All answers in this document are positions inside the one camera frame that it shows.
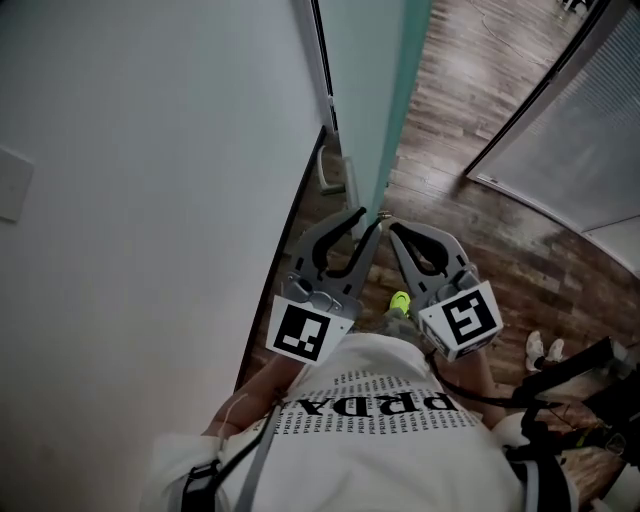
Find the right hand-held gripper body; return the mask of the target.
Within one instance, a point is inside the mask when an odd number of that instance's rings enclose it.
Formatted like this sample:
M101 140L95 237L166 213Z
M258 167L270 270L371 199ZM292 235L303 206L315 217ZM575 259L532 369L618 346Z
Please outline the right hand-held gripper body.
M490 344L503 321L490 283L474 265L464 267L417 310L426 338L447 361L456 361Z

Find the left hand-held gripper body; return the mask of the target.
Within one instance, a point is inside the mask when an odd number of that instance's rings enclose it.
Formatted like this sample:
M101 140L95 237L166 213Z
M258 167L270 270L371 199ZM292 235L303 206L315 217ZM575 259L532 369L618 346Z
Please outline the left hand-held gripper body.
M318 366L348 334L361 310L358 299L290 272L273 299L266 348Z

